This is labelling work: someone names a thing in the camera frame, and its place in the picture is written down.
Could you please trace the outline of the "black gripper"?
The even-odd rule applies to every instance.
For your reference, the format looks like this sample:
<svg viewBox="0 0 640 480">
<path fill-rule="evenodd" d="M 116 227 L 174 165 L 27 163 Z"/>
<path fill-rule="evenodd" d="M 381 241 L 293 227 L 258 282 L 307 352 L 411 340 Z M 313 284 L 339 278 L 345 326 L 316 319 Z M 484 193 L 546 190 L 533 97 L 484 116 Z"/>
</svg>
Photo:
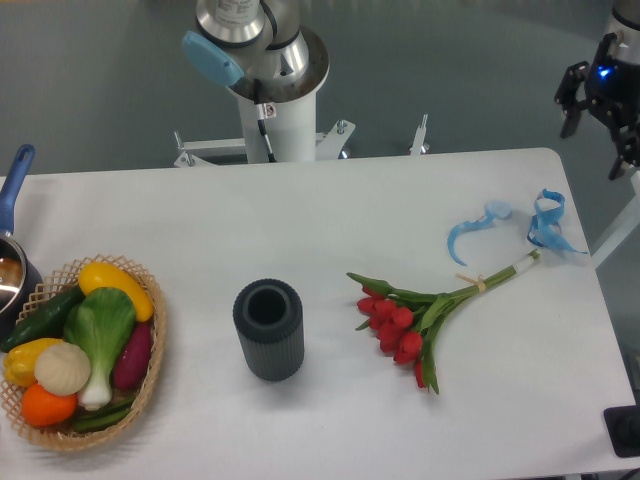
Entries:
<svg viewBox="0 0 640 480">
<path fill-rule="evenodd" d="M 582 61 L 569 66 L 554 96 L 564 116 L 560 138 L 574 135 L 585 100 L 577 98 L 586 81 L 586 97 L 590 114 L 611 130 L 616 157 L 608 179 L 623 175 L 626 167 L 639 166 L 639 63 L 624 57 L 630 46 L 622 30 L 606 33 L 589 63 Z"/>
</svg>

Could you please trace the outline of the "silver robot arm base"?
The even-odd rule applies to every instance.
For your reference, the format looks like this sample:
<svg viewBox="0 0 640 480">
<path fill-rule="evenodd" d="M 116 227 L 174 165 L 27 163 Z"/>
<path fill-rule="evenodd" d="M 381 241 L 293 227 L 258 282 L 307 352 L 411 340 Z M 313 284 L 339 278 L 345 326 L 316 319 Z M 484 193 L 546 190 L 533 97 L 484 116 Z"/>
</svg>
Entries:
<svg viewBox="0 0 640 480">
<path fill-rule="evenodd" d="M 254 103 L 316 92 L 329 72 L 320 37 L 300 21 L 298 1 L 199 1 L 182 50 L 207 80 Z"/>
</svg>

